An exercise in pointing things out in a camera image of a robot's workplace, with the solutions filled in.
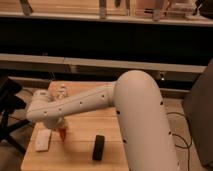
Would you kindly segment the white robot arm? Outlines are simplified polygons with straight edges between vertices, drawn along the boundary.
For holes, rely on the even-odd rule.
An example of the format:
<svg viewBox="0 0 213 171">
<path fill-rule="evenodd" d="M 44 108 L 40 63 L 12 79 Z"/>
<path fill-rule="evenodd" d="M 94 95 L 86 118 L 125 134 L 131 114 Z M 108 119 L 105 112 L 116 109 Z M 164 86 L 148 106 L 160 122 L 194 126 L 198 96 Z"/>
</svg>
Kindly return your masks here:
<svg viewBox="0 0 213 171">
<path fill-rule="evenodd" d="M 57 101 L 38 90 L 26 117 L 53 128 L 64 116 L 108 107 L 117 114 L 130 171 L 180 171 L 160 89 L 144 71 L 127 71 L 114 82 Z"/>
</svg>

